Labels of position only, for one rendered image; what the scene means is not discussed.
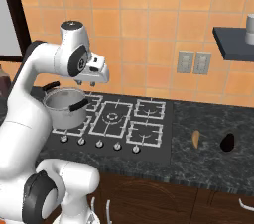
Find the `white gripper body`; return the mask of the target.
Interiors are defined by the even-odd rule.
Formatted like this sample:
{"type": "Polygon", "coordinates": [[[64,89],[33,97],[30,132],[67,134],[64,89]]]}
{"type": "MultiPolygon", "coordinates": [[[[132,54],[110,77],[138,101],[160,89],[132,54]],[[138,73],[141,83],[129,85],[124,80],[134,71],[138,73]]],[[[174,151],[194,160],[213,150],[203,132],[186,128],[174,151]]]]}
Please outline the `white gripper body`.
{"type": "Polygon", "coordinates": [[[107,83],[109,81],[109,69],[104,57],[93,57],[84,70],[74,78],[78,81],[107,83]]]}

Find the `orange sweet potato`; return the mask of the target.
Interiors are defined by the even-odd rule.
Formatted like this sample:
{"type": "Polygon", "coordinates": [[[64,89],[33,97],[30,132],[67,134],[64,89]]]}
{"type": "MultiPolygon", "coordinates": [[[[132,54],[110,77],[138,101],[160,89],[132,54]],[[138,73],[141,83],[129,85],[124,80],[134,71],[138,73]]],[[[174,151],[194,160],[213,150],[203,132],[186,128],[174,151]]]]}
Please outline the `orange sweet potato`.
{"type": "Polygon", "coordinates": [[[198,142],[199,142],[199,137],[200,137],[200,132],[198,130],[195,130],[193,133],[192,133],[192,144],[193,146],[197,149],[198,148],[198,142]]]}

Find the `black hob with white grates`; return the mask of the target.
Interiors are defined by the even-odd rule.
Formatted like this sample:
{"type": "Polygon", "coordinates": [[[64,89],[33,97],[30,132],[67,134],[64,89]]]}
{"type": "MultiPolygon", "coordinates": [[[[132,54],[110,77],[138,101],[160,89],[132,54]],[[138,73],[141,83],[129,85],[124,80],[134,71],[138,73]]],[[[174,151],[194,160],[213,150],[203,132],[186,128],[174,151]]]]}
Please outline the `black hob with white grates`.
{"type": "Polygon", "coordinates": [[[155,162],[171,161],[173,102],[167,99],[87,92],[86,120],[73,129],[54,129],[46,150],[83,152],[125,160],[155,162]],[[61,136],[68,141],[61,143],[61,136]],[[77,141],[84,138],[80,146],[77,141]],[[101,140],[102,148],[95,144],[101,140]],[[122,149],[115,151],[114,144],[122,149]],[[140,153],[134,154],[134,146],[140,153]]]}

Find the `dark brown jar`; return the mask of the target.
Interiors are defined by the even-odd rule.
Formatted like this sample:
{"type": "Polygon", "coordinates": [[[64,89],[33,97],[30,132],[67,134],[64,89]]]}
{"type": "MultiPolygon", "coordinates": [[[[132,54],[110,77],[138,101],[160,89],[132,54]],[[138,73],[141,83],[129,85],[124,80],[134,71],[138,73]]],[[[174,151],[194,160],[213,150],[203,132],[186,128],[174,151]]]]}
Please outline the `dark brown jar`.
{"type": "Polygon", "coordinates": [[[0,96],[7,98],[11,88],[11,79],[8,73],[6,73],[2,65],[0,64],[0,96]]]}

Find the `dark framed window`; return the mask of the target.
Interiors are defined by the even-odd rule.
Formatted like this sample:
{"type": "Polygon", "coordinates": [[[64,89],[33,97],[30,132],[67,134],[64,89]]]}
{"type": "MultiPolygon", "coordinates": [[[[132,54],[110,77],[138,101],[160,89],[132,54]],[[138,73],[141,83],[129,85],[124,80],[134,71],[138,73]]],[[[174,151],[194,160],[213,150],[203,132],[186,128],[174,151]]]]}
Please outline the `dark framed window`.
{"type": "Polygon", "coordinates": [[[31,37],[21,0],[0,0],[0,60],[23,60],[31,37]]]}

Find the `dark brown cupboard door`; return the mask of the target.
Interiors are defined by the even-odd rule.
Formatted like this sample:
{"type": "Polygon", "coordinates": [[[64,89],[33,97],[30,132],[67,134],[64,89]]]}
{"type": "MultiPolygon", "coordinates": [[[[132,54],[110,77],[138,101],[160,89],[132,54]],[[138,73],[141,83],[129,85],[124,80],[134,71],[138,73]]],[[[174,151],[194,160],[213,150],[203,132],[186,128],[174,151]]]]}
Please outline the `dark brown cupboard door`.
{"type": "Polygon", "coordinates": [[[200,188],[190,224],[254,224],[254,212],[242,208],[239,199],[254,207],[254,196],[200,188]]]}
{"type": "Polygon", "coordinates": [[[190,224],[196,199],[194,187],[101,173],[95,197],[95,213],[106,221],[106,201],[110,199],[112,224],[190,224]]]}

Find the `grey jar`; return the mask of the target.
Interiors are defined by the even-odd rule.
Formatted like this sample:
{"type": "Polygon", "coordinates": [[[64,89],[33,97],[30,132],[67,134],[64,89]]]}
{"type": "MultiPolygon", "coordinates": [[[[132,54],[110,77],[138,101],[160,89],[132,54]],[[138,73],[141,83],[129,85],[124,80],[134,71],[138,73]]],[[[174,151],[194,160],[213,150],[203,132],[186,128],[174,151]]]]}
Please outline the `grey jar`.
{"type": "Polygon", "coordinates": [[[245,42],[254,45],[254,14],[249,14],[246,19],[245,42]]]}

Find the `grey wall socket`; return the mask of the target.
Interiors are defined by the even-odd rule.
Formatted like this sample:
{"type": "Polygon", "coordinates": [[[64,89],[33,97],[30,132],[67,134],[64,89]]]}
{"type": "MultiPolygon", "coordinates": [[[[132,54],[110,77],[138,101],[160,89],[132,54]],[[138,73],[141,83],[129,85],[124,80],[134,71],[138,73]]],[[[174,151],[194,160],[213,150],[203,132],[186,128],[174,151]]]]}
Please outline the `grey wall socket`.
{"type": "Polygon", "coordinates": [[[177,73],[191,73],[194,52],[179,51],[177,73]]]}
{"type": "Polygon", "coordinates": [[[208,74],[211,53],[197,52],[194,61],[194,74],[208,74]]]}

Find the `dark grey wall shelf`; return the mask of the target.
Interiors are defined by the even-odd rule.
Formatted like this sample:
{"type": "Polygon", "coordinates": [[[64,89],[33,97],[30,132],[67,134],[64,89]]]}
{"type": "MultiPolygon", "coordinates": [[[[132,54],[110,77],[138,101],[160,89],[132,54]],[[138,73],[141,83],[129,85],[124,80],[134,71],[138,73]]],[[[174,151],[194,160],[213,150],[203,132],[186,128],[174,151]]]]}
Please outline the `dark grey wall shelf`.
{"type": "Polygon", "coordinates": [[[224,60],[254,62],[254,45],[245,42],[244,28],[214,27],[212,33],[224,60]]]}

